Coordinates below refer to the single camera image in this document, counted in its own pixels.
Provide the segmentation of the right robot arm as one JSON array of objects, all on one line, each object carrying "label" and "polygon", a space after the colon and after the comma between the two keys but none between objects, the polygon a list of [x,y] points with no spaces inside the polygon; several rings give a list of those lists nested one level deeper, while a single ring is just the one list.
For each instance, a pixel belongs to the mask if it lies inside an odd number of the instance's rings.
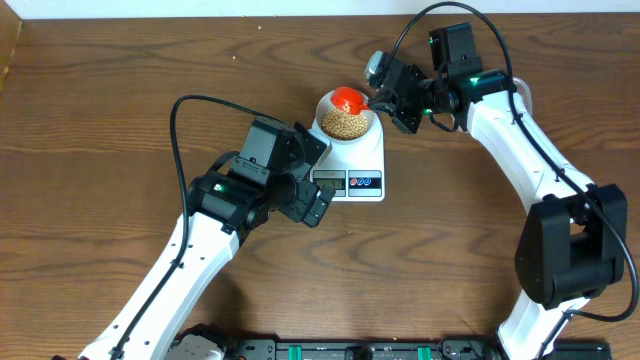
[{"label": "right robot arm", "polygon": [[429,35],[433,74],[378,51],[364,74],[370,108],[413,134],[423,119],[452,118],[494,158],[527,214],[515,254],[521,293],[497,331],[505,359],[541,359],[567,322],[635,266],[625,243],[627,200],[574,167],[532,118],[510,69],[487,70],[471,26]]}]

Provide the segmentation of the red plastic measuring scoop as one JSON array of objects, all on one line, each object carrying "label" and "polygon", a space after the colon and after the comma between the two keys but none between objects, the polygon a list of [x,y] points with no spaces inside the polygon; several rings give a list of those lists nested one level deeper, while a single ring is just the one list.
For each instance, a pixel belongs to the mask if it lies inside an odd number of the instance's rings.
[{"label": "red plastic measuring scoop", "polygon": [[331,103],[350,115],[359,115],[369,109],[366,97],[359,91],[350,87],[336,88],[331,97]]}]

